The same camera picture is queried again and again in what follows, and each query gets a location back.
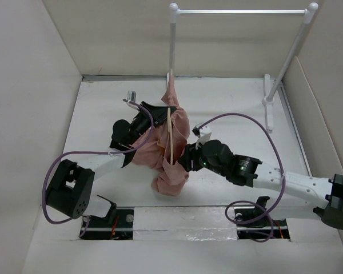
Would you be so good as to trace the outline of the wooden clothes hanger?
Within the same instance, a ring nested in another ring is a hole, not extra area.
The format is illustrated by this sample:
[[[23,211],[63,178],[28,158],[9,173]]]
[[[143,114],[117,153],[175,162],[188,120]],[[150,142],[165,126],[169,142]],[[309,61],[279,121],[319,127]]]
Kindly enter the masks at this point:
[[[173,76],[173,69],[171,68],[167,74],[167,91],[170,91],[170,80]],[[169,164],[173,165],[173,125],[171,119],[171,109],[167,110],[167,131],[169,134],[169,144],[170,144],[170,161]]]

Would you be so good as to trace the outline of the pink t-shirt with pixel print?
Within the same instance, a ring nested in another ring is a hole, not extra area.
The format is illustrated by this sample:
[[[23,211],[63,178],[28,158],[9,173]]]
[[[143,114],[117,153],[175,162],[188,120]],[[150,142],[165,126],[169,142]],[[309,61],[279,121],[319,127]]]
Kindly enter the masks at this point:
[[[172,75],[169,76],[168,87],[161,100],[177,108],[167,116],[167,120],[171,121],[171,129],[168,129],[167,123],[155,128],[147,143],[136,151],[132,163],[158,171],[151,183],[155,192],[177,196],[189,178],[189,173],[178,163],[178,159],[187,145],[190,124],[186,111],[178,102]]]

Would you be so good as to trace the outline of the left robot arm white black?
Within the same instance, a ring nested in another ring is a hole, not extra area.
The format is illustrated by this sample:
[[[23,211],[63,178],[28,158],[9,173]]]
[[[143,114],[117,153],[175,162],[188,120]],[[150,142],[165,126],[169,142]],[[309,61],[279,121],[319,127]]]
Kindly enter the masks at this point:
[[[126,167],[138,149],[151,138],[153,130],[168,121],[176,111],[175,106],[137,104],[138,113],[132,120],[120,119],[113,124],[110,147],[107,151],[87,151],[83,163],[67,159],[68,153],[57,157],[51,164],[42,187],[42,209],[48,218],[47,207],[67,216],[67,220],[84,215],[89,205],[95,180]]]

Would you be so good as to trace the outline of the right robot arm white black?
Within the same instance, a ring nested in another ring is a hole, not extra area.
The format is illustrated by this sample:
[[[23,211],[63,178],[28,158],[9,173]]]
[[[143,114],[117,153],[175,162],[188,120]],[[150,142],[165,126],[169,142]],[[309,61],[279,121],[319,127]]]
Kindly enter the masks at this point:
[[[281,173],[257,158],[232,153],[219,140],[188,144],[178,162],[187,172],[206,168],[238,186],[282,191],[302,199],[324,224],[343,230],[343,175],[315,178]]]

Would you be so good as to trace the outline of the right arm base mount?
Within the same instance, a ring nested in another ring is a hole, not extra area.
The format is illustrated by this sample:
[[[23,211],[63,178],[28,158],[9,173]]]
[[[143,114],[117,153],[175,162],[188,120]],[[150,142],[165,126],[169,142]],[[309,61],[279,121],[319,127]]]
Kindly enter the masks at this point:
[[[236,221],[247,221],[263,213],[263,211],[255,205],[247,204],[242,206],[235,205],[234,212],[234,220]],[[271,228],[270,221],[265,216],[263,219],[255,221],[254,223],[246,225],[237,224],[237,237],[238,240],[249,239],[262,241],[269,236]],[[273,219],[273,234],[271,239],[290,239],[288,225],[285,219]]]

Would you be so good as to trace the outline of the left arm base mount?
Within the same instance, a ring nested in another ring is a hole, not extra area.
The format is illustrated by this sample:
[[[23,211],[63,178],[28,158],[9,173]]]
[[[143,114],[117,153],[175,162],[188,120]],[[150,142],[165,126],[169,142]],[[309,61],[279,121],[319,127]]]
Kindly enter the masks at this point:
[[[82,219],[79,238],[82,240],[132,240],[134,208],[96,196],[90,200]]]

